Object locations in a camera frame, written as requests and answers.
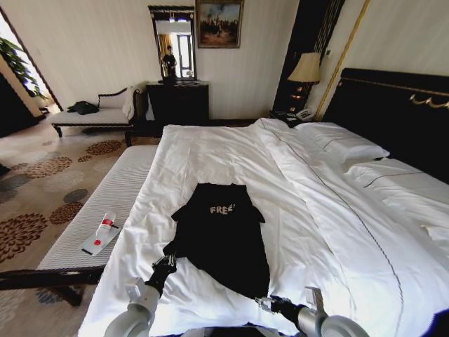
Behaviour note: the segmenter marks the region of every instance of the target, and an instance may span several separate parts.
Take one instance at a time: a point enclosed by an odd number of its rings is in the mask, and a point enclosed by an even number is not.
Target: picture frame
[[[240,48],[244,0],[196,0],[198,48]]]

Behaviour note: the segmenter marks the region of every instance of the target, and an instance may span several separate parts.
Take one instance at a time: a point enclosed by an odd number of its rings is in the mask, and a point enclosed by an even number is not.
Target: pillow
[[[295,128],[304,132],[315,145],[340,164],[348,160],[372,160],[389,155],[379,145],[334,123],[303,123]]]
[[[121,109],[125,104],[126,89],[118,93],[101,93],[98,95],[98,107],[100,109]]]
[[[449,256],[449,185],[395,159],[356,164],[345,175],[425,229]]]
[[[134,116],[134,87],[130,86],[125,91],[125,102],[121,111],[126,116],[126,118],[130,121]]]

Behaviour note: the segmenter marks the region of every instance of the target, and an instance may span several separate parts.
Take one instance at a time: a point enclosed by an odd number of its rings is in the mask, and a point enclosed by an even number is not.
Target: lampshade
[[[320,53],[303,53],[288,80],[294,82],[320,82],[320,57]]]

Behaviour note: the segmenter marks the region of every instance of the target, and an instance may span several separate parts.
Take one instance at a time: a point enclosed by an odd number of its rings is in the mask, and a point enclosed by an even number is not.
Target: bench
[[[79,246],[96,231],[106,211],[115,212],[118,225],[125,223],[156,149],[157,145],[126,149],[37,269],[0,273],[0,290],[47,288],[71,305],[80,305],[82,295],[71,286],[98,283],[118,236],[97,256],[89,256]]]
[[[99,128],[133,128],[145,120],[148,111],[148,95],[145,83],[130,87],[129,92],[125,88],[118,93],[107,93],[98,95],[98,112],[93,114],[80,115],[77,112],[62,111],[47,120],[53,128],[62,137],[61,126],[81,126],[81,127],[99,127]],[[132,117],[129,119],[123,113],[123,106],[127,104],[126,96],[133,96],[132,104],[129,102],[129,108],[132,109]]]

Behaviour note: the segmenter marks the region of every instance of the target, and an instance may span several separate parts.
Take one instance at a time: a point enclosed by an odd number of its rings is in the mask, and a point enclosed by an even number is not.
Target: white duvet
[[[165,127],[79,336],[102,336],[126,310],[124,284],[149,278],[151,264],[174,237],[171,214],[197,183],[247,185],[266,220],[270,295],[305,303],[304,287],[316,286],[329,315],[350,317],[371,336],[426,331],[433,314],[449,307],[449,260],[324,158],[300,131],[275,120],[248,128]],[[183,258],[166,282],[150,336],[247,322],[297,332],[281,315],[262,311]]]

